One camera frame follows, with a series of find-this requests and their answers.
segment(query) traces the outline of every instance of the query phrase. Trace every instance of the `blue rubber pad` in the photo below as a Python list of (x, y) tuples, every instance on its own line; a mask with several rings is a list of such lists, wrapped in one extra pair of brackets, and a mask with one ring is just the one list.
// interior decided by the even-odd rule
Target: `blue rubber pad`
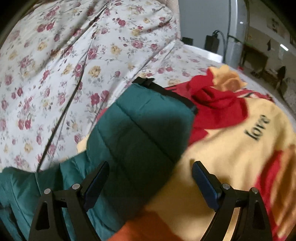
[(219, 194), (216, 192), (214, 186), (211, 184), (208, 176), (210, 175), (205, 167), (202, 165), (200, 166), (201, 162), (196, 161), (192, 165), (192, 177), (195, 180), (196, 184), (198, 185), (198, 188), (200, 189), (202, 196), (204, 197), (207, 205), (209, 208), (214, 209), (216, 212), (220, 205), (218, 203)]

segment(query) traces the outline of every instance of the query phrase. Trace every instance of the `metal screw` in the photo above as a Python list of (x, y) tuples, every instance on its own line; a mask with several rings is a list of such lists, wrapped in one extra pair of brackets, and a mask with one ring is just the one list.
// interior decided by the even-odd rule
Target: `metal screw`
[(50, 191), (51, 190), (49, 188), (47, 188), (47, 189), (44, 190), (44, 194), (48, 194), (48, 193), (50, 193)]
[(228, 183), (223, 183), (222, 187), (226, 190), (230, 189), (230, 185)]
[(74, 190), (76, 190), (76, 189), (80, 188), (80, 185), (78, 183), (75, 183), (75, 184), (72, 185), (72, 188)]
[(252, 192), (253, 192), (253, 193), (258, 193), (259, 190), (258, 190), (257, 188), (252, 188)]

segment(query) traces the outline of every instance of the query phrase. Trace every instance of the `ceiling light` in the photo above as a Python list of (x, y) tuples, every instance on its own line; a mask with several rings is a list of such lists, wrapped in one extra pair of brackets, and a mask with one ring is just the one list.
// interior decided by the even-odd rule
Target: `ceiling light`
[(285, 45), (283, 45), (283, 44), (281, 44), (280, 45), (284, 50), (286, 50), (286, 51), (288, 51), (289, 49), (285, 46)]

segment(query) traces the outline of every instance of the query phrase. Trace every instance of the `bed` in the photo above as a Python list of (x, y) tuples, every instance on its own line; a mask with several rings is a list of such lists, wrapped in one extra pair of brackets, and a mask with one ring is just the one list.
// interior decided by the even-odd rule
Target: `bed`
[[(168, 87), (222, 65), (180, 41), (178, 2), (160, 2), (25, 4), (0, 37), (0, 171), (35, 172), (75, 156), (138, 76)], [(285, 103), (239, 75), (248, 89), (272, 96), (296, 131)]]

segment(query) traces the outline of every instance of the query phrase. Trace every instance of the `green puffer jacket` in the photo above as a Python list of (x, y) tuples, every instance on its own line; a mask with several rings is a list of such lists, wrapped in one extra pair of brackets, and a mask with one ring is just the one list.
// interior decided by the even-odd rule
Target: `green puffer jacket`
[[(87, 214), (100, 238), (108, 239), (166, 183), (187, 147), (193, 119), (179, 100), (132, 84), (100, 118), (85, 152), (39, 173), (12, 167), (0, 173), (1, 220), (16, 241), (28, 239), (46, 188), (68, 189), (107, 161), (108, 180)], [(66, 209), (63, 214), (75, 240)]]

